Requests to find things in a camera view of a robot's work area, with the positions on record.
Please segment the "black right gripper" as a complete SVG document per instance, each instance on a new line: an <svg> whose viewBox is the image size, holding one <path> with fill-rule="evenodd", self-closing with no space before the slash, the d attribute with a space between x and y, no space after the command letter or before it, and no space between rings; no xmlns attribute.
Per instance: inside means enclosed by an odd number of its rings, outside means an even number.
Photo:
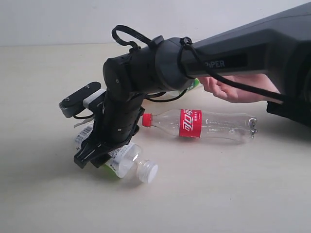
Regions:
<svg viewBox="0 0 311 233"><path fill-rule="evenodd" d="M118 101L106 91L103 113L95 118L92 137L85 139L74 156L74 163L84 168L91 162L96 168L104 165L110 152L121 148L133 135L144 100L143 94L134 95L129 101Z"/></svg>

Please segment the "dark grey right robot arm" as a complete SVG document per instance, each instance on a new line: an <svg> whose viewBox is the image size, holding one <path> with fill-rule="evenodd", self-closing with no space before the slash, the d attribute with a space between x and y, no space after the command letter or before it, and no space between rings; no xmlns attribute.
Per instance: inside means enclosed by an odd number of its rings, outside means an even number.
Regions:
<svg viewBox="0 0 311 233"><path fill-rule="evenodd" d="M184 90L211 76L229 86L281 101L268 112L311 124L311 5L305 3L213 37L149 39L123 25L112 35L129 53L103 65L104 102L94 130L75 154L84 167L105 162L137 132L147 94Z"/></svg>

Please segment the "black sleeved forearm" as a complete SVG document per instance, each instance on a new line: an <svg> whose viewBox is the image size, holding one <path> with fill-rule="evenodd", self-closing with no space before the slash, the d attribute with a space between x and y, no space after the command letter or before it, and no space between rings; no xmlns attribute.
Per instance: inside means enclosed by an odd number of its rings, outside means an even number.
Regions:
<svg viewBox="0 0 311 233"><path fill-rule="evenodd" d="M311 110L307 107L294 104L279 104L269 101L266 111L280 117L290 119L294 122L311 127Z"/></svg>

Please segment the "person's open hand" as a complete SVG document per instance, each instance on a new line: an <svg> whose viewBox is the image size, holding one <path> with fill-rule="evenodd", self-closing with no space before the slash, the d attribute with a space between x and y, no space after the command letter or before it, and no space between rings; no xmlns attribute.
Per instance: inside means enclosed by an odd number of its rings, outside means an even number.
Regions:
<svg viewBox="0 0 311 233"><path fill-rule="evenodd" d="M257 88L265 89L271 92L279 93L279 90L264 74L244 74L226 76L227 79L234 82L254 86ZM224 84L213 77L201 77L200 83L204 86L204 90L212 93L215 97L231 103L252 103L259 101L270 101L275 103L282 103L279 100L268 98L252 92L247 92L235 87Z"/></svg>

